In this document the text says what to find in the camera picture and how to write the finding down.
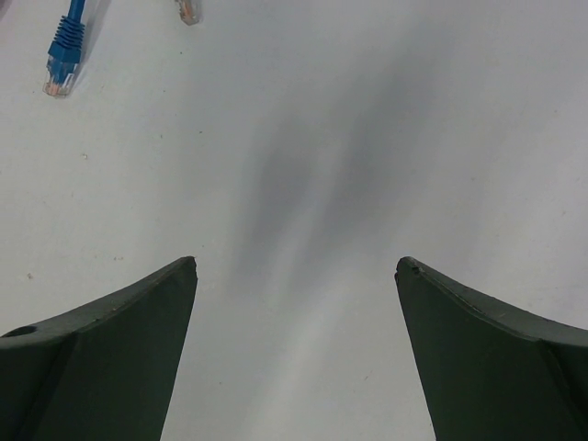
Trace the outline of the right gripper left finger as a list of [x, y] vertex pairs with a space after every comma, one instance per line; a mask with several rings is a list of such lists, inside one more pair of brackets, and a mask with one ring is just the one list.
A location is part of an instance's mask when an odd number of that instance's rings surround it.
[[1, 337], [4, 440], [158, 440], [198, 284], [192, 256]]

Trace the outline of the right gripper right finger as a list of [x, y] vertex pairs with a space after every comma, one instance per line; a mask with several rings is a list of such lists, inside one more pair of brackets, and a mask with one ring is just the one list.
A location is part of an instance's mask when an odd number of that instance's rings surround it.
[[587, 332], [412, 257], [395, 281], [435, 438], [584, 440]]

